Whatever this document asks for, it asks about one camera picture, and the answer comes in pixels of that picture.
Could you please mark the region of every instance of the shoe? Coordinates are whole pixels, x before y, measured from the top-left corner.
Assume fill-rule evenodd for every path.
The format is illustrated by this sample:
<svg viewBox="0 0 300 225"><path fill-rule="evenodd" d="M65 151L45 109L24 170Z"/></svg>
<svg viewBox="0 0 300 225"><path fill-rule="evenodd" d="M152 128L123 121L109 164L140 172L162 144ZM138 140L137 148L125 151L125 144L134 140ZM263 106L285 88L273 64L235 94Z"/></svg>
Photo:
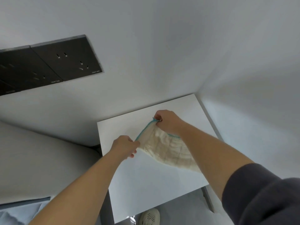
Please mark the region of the shoe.
<svg viewBox="0 0 300 225"><path fill-rule="evenodd" d="M142 213L139 225L159 225L160 214L156 208L149 209Z"/></svg>

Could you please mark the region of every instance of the dark gray sleeve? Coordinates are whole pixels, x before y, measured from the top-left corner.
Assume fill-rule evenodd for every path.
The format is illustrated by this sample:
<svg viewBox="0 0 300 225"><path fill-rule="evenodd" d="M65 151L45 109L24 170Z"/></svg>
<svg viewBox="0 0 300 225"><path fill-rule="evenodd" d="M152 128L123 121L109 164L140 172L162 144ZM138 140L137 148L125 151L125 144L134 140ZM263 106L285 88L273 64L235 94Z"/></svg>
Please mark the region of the dark gray sleeve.
<svg viewBox="0 0 300 225"><path fill-rule="evenodd" d="M227 181L222 204L234 224L300 224L300 179L247 164Z"/></svg>

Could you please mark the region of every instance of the white wall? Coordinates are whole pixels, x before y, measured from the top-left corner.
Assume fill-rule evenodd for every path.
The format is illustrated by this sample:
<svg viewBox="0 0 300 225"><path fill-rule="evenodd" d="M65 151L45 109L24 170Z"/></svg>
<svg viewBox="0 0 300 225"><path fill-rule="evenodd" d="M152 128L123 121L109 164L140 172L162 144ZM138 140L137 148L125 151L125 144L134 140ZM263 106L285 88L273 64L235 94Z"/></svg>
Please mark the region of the white wall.
<svg viewBox="0 0 300 225"><path fill-rule="evenodd" d="M271 2L1 0L0 49L86 34L105 73L1 96L0 120L96 145L97 121L197 91Z"/></svg>
<svg viewBox="0 0 300 225"><path fill-rule="evenodd" d="M280 177L300 177L300 0L270 0L197 96L224 141Z"/></svg>
<svg viewBox="0 0 300 225"><path fill-rule="evenodd" d="M99 154L0 122L0 204L53 197Z"/></svg>

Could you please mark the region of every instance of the white tabletop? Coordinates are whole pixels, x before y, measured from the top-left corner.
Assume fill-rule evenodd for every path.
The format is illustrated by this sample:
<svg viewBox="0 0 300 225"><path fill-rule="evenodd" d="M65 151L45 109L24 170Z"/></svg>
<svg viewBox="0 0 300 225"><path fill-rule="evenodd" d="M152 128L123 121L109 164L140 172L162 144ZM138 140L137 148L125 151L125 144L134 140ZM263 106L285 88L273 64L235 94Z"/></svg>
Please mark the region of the white tabletop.
<svg viewBox="0 0 300 225"><path fill-rule="evenodd" d="M194 94L98 122L103 155L114 139L135 140L160 109L174 111L184 121L215 136ZM115 223L208 185L203 174L160 164L138 151L118 167L109 186Z"/></svg>

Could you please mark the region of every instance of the floor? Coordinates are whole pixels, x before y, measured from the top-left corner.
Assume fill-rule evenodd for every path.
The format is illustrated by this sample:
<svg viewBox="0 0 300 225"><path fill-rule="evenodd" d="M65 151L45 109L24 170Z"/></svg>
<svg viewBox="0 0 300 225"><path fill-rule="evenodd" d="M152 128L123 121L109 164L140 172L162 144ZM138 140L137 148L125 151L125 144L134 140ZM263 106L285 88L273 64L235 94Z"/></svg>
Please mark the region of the floor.
<svg viewBox="0 0 300 225"><path fill-rule="evenodd" d="M232 221L223 210L220 200L208 186L208 192L215 208L215 213L208 209L201 189L173 199L156 208L160 212L160 225L233 225ZM117 225L132 225L129 218Z"/></svg>

